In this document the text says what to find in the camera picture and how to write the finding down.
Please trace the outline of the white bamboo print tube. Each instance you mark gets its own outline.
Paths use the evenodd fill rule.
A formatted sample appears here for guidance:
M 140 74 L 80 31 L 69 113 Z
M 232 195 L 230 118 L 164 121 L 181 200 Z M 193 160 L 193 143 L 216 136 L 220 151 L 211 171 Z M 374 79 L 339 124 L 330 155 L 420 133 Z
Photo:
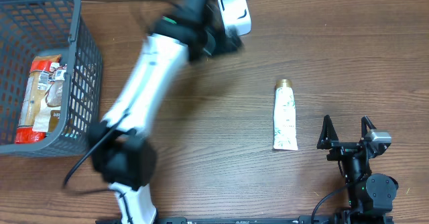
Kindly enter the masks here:
M 273 148 L 298 150 L 296 139 L 296 102 L 289 79 L 281 79 L 275 85 L 273 108 Z

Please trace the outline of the clear brown snack bag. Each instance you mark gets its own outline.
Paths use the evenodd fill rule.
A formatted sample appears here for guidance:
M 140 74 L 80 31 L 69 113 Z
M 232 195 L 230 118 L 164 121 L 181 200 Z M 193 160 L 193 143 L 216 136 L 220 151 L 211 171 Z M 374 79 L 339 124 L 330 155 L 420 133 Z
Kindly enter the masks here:
M 52 133 L 58 125 L 65 74 L 66 65 L 62 66 L 58 62 L 51 63 L 47 89 L 40 101 L 40 111 L 35 117 L 33 131 Z

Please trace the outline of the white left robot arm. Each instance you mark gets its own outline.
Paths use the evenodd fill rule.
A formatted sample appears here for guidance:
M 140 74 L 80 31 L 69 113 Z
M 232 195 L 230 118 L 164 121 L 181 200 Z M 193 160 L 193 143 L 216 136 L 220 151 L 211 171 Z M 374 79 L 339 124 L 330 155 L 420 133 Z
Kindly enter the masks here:
M 149 184 L 157 154 L 149 137 L 174 77 L 203 56 L 236 52 L 248 15 L 246 0 L 182 0 L 154 23 L 121 94 L 90 126 L 87 155 L 115 195 L 121 223 L 156 221 Z

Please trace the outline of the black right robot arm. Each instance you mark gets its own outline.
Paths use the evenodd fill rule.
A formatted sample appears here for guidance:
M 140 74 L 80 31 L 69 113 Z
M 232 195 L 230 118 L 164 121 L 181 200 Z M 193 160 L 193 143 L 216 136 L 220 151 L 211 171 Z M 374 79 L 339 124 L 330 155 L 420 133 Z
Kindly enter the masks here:
M 328 150 L 328 161 L 336 162 L 345 185 L 326 195 L 313 209 L 311 223 L 393 223 L 386 214 L 393 210 L 399 184 L 385 174 L 372 173 L 369 161 L 391 145 L 391 135 L 377 129 L 371 120 L 361 119 L 361 138 L 358 142 L 341 142 L 329 115 L 325 115 L 317 143 L 320 150 Z M 329 198 L 347 191 L 349 206 L 337 209 L 331 217 L 316 216 L 317 210 Z

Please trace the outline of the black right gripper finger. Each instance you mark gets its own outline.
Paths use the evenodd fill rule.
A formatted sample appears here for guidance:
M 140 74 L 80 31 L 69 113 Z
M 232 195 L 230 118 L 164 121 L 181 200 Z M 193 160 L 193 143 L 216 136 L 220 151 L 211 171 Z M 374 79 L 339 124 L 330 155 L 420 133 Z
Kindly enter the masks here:
M 374 124 L 372 124 L 371 120 L 368 116 L 363 116 L 361 118 L 361 137 L 365 137 L 369 130 L 375 129 Z
M 322 124 L 322 131 L 318 140 L 319 144 L 338 143 L 339 138 L 334 129 L 330 115 L 325 115 Z

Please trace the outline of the orange pasta package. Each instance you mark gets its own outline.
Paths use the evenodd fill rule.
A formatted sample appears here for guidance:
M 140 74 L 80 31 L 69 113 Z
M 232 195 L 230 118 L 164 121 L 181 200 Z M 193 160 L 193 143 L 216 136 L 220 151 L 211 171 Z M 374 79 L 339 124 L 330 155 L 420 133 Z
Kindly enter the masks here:
M 40 111 L 40 101 L 47 89 L 50 65 L 53 62 L 59 62 L 61 56 L 61 54 L 36 56 L 33 59 L 16 130 L 16 144 L 32 144 L 46 137 L 46 133 L 33 131 L 32 127 Z

